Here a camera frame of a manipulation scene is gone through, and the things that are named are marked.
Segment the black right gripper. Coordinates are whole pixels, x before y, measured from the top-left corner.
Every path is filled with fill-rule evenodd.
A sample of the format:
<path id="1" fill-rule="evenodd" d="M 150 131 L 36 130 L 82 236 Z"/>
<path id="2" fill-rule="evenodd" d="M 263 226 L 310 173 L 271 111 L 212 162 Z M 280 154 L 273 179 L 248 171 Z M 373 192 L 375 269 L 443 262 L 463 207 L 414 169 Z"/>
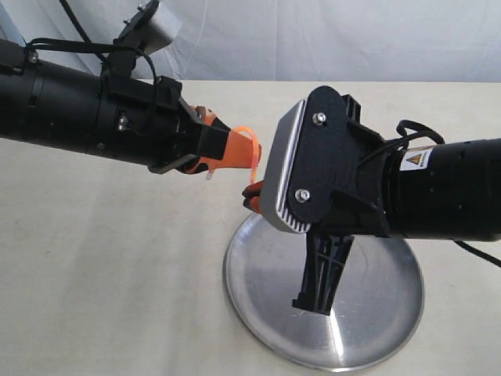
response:
<path id="1" fill-rule="evenodd" d="M 341 98 L 348 120 L 336 142 L 340 151 L 335 159 L 331 206 L 307 232 L 301 289 L 292 301 L 296 309 L 325 316 L 330 315 L 354 237 L 389 234 L 383 195 L 389 142 L 361 124 L 360 106 L 352 96 Z M 263 181 L 251 183 L 242 192 L 243 206 L 259 215 L 262 186 Z"/>

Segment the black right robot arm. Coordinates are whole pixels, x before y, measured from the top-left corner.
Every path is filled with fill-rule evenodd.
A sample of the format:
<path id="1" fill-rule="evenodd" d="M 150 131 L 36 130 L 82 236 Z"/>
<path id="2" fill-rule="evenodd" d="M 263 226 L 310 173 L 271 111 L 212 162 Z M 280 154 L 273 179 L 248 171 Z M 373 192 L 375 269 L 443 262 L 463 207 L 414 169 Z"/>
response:
<path id="1" fill-rule="evenodd" d="M 500 239 L 500 141 L 447 143 L 403 120 L 385 139 L 361 107 L 329 86 L 279 121 L 265 177 L 244 206 L 273 227 L 306 236 L 296 309 L 329 315 L 358 235 L 450 240 L 467 251 Z"/>

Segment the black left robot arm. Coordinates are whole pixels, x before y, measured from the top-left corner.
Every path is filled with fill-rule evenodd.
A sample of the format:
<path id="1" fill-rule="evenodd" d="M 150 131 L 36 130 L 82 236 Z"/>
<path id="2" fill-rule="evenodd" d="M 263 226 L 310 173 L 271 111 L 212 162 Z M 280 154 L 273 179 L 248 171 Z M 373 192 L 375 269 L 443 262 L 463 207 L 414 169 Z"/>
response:
<path id="1" fill-rule="evenodd" d="M 41 60 L 38 51 L 108 52 L 100 75 Z M 138 52 L 38 38 L 1 42 L 1 135 L 5 139 L 185 174 L 220 168 L 255 171 L 261 145 L 248 128 L 230 128 L 182 98 L 179 81 L 152 83 L 122 72 L 117 58 Z"/>

